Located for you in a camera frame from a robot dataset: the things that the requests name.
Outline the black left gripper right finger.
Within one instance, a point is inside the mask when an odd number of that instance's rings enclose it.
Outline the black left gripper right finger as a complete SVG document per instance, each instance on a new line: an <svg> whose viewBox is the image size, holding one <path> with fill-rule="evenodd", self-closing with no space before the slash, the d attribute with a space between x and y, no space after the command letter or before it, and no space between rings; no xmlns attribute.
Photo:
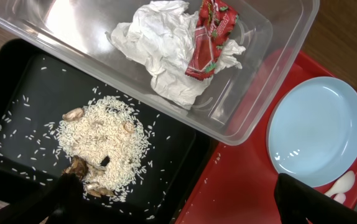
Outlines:
<svg viewBox="0 0 357 224"><path fill-rule="evenodd" d="M357 212L287 175L279 174L274 199L283 224L357 224Z"/></svg>

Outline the rice and food scraps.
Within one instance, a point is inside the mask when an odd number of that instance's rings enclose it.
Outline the rice and food scraps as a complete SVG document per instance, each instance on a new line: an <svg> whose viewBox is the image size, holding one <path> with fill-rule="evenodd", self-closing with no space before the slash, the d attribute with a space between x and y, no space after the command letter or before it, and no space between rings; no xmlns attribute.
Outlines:
<svg viewBox="0 0 357 224"><path fill-rule="evenodd" d="M73 162L85 193L125 202L147 169L141 164L151 143L137 111L116 96L106 96L63 114L57 140Z"/></svg>

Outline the red snack wrapper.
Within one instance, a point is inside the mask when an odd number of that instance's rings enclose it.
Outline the red snack wrapper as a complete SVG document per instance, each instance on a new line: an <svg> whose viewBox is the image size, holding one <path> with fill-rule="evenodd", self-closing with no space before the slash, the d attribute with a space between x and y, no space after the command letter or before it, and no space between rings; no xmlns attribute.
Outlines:
<svg viewBox="0 0 357 224"><path fill-rule="evenodd" d="M210 78L238 13L222 0L203 0L195 26L195 47L185 74L197 80Z"/></svg>

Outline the white napkin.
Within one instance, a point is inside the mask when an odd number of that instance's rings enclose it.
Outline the white napkin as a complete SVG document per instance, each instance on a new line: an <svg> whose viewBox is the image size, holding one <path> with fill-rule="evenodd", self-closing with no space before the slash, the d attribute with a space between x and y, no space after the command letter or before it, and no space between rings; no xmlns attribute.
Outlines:
<svg viewBox="0 0 357 224"><path fill-rule="evenodd" d="M210 85L185 74L195 50L195 24L199 13L188 14L186 1L152 1L141 6L132 22L119 23L109 41L127 59L145 66L151 88L188 110Z"/></svg>

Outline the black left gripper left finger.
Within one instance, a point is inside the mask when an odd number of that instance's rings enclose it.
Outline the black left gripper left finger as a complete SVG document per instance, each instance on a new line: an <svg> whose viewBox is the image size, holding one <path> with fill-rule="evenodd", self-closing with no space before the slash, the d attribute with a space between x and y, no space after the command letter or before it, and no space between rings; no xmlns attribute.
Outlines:
<svg viewBox="0 0 357 224"><path fill-rule="evenodd" d="M83 187L75 174L63 174L53 185L0 209L0 224L76 223Z"/></svg>

